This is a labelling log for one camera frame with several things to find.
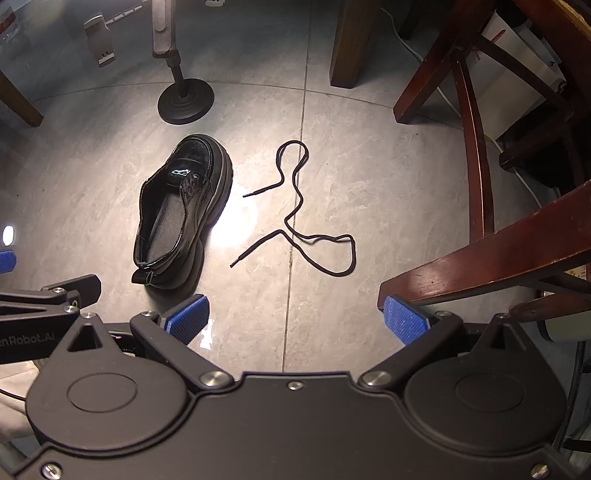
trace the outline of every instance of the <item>tiled floor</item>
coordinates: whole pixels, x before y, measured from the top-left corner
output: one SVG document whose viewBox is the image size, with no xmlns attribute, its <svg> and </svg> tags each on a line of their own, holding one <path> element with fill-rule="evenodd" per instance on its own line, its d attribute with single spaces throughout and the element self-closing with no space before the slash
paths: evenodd
<svg viewBox="0 0 591 480">
<path fill-rule="evenodd" d="M 396 123 L 391 108 L 417 62 L 385 15 L 359 86 L 342 90 L 328 79 L 336 0 L 202 4 L 178 6 L 178 46 L 185 75 L 209 81 L 216 101 L 203 119 L 183 127 L 164 123 L 156 110 L 171 79 L 165 63 L 151 57 L 148 8 L 111 26 L 118 59 L 103 69 L 81 27 L 101 9 L 98 0 L 75 7 L 33 0 L 19 11 L 22 45 L 2 53 L 0 69 L 45 120 L 29 128 L 0 108 L 0 224 L 15 225 L 19 259 L 0 286 L 39 288 L 96 273 L 103 294 L 92 309 L 107 322 L 174 304 L 178 299 L 130 282 L 138 193 L 180 139 L 202 132 L 226 147 L 234 184 L 206 244 L 197 288 L 212 304 L 212 341 L 199 335 L 191 347 L 237 377 L 247 370 L 357 376 L 401 346 L 376 309 L 379 284 L 468 242 L 457 119 L 434 95 L 415 124 Z M 404 11 L 395 8 L 399 19 Z M 413 46 L 425 53 L 435 35 L 422 26 Z M 229 268 L 248 245 L 280 228 L 294 206 L 289 181 L 242 198 L 277 181 L 275 150 L 294 138 L 311 152 L 299 176 L 305 203 L 296 227 L 351 233 L 358 264 L 349 277 L 316 271 L 281 237 Z M 288 178 L 298 154 L 290 147 L 285 155 Z M 493 146 L 489 162 L 501 228 L 534 211 L 535 203 L 517 178 L 499 169 Z M 349 264 L 348 245 L 304 248 L 328 268 Z M 485 322 L 530 295 L 516 288 L 446 307 Z"/>
</svg>

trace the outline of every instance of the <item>stand base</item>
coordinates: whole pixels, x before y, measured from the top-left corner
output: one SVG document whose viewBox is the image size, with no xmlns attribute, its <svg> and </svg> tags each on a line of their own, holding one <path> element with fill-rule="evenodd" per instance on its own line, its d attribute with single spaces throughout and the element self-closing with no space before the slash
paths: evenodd
<svg viewBox="0 0 591 480">
<path fill-rule="evenodd" d="M 213 90 L 199 79 L 185 79 L 188 93 L 178 95 L 173 83 L 166 87 L 158 99 L 158 113 L 162 120 L 173 125 L 184 125 L 199 120 L 213 105 Z"/>
</svg>

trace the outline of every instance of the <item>blue textured pad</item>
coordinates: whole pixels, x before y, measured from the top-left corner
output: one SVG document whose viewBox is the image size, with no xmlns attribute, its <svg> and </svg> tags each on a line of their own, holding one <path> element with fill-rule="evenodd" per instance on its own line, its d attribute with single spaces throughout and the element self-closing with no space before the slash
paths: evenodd
<svg viewBox="0 0 591 480">
<path fill-rule="evenodd" d="M 426 318 L 393 297 L 384 302 L 384 323 L 404 345 L 415 341 L 429 330 Z"/>
<path fill-rule="evenodd" d="M 8 273 L 17 266 L 17 256 L 12 250 L 2 250 L 0 252 L 0 273 Z"/>
<path fill-rule="evenodd" d="M 180 312 L 168 317 L 164 329 L 177 340 L 188 345 L 207 326 L 208 321 L 209 300 L 207 297 L 201 297 Z"/>
</svg>

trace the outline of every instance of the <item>shoe sole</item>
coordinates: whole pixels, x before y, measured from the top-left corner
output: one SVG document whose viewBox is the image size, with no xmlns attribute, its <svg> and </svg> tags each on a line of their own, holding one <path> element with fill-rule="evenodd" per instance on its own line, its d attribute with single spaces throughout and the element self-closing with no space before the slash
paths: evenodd
<svg viewBox="0 0 591 480">
<path fill-rule="evenodd" d="M 211 200 L 209 201 L 209 205 L 207 206 L 206 213 L 200 223 L 197 235 L 195 235 L 195 240 L 191 245 L 187 261 L 183 265 L 181 271 L 175 273 L 174 278 L 170 282 L 158 285 L 154 285 L 152 283 L 153 287 L 158 288 L 160 290 L 176 290 L 183 288 L 183 286 L 187 285 L 188 283 L 197 283 L 198 278 L 201 276 L 201 269 L 203 266 L 203 261 L 205 259 L 203 248 L 204 239 L 201 239 L 201 235 L 203 234 L 204 228 L 212 226 L 217 221 L 219 216 L 222 214 L 222 211 L 230 197 L 230 191 L 232 190 L 234 170 L 232 168 L 232 160 L 230 159 L 230 155 L 228 155 L 226 149 L 223 146 L 221 146 L 214 138 L 209 137 L 207 135 L 203 136 L 206 137 L 208 141 L 217 145 L 221 150 L 223 162 L 222 171 L 220 173 L 220 178 L 217 183 L 216 189 L 213 193 Z"/>
</svg>

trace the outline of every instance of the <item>black shoelace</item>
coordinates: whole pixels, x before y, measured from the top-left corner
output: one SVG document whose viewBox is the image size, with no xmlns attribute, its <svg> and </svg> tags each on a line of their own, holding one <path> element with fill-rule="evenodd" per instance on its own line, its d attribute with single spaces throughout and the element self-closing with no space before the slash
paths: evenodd
<svg viewBox="0 0 591 480">
<path fill-rule="evenodd" d="M 303 233 L 297 232 L 293 227 L 290 226 L 289 223 L 287 223 L 291 218 L 293 218 L 296 215 L 296 213 L 300 210 L 301 206 L 304 204 L 304 196 L 301 194 L 300 190 L 297 187 L 296 176 L 297 176 L 297 173 L 303 168 L 303 166 L 306 165 L 306 162 L 310 158 L 310 152 L 308 151 L 308 147 L 306 147 L 305 144 L 303 144 L 299 140 L 289 140 L 289 142 L 285 142 L 282 146 L 280 146 L 279 150 L 277 150 L 275 164 L 277 165 L 277 170 L 279 170 L 279 174 L 281 175 L 281 180 L 278 181 L 277 183 L 274 183 L 273 185 L 269 185 L 268 187 L 261 188 L 259 190 L 252 192 L 252 193 L 247 193 L 246 195 L 243 195 L 243 197 L 246 198 L 246 197 L 251 197 L 253 195 L 258 195 L 259 193 L 263 193 L 263 192 L 266 192 L 267 190 L 271 190 L 271 189 L 274 189 L 274 188 L 277 188 L 277 187 L 280 187 L 281 185 L 283 185 L 283 182 L 285 181 L 285 175 L 283 175 L 283 171 L 281 169 L 281 157 L 283 156 L 283 152 L 285 151 L 285 149 L 289 145 L 293 145 L 293 144 L 299 145 L 304 148 L 304 155 L 302 156 L 302 158 L 300 159 L 300 161 L 296 165 L 293 173 L 291 174 L 291 182 L 294 186 L 295 192 L 297 193 L 298 197 L 300 198 L 300 201 L 298 202 L 297 206 L 284 218 L 283 223 L 285 224 L 285 227 L 291 233 L 293 233 L 294 236 L 296 236 L 297 238 L 299 238 L 300 240 L 302 240 L 303 242 L 305 242 L 309 245 L 316 243 L 318 240 L 328 240 L 329 242 L 350 242 L 351 243 L 351 265 L 349 266 L 349 268 L 347 270 L 343 270 L 342 272 L 333 272 L 331 270 L 328 270 L 327 268 L 324 268 L 322 265 L 319 265 L 314 260 L 312 260 L 310 257 L 308 257 L 308 255 L 306 255 L 306 252 L 304 252 L 302 250 L 302 247 L 299 246 L 296 242 L 294 242 L 294 240 L 286 233 L 285 230 L 275 230 L 274 232 L 271 232 L 268 235 L 265 235 L 261 239 L 257 240 L 250 247 L 248 247 L 244 251 L 244 253 L 242 253 L 236 260 L 234 260 L 234 262 L 231 263 L 230 267 L 232 268 L 240 260 L 244 260 L 248 255 L 253 253 L 257 248 L 259 248 L 267 240 L 270 240 L 271 238 L 273 238 L 276 235 L 283 235 L 286 238 L 286 240 L 292 245 L 292 247 L 294 247 L 298 252 L 300 252 L 301 256 L 304 257 L 304 259 L 306 259 L 306 261 L 310 265 L 314 266 L 315 268 L 320 270 L 322 273 L 326 273 L 327 275 L 331 275 L 332 277 L 346 277 L 347 275 L 352 273 L 353 270 L 355 270 L 355 265 L 357 264 L 357 256 L 355 254 L 355 239 L 353 238 L 352 235 L 349 235 L 348 233 L 346 233 L 345 235 L 339 235 L 339 236 L 304 235 Z"/>
</svg>

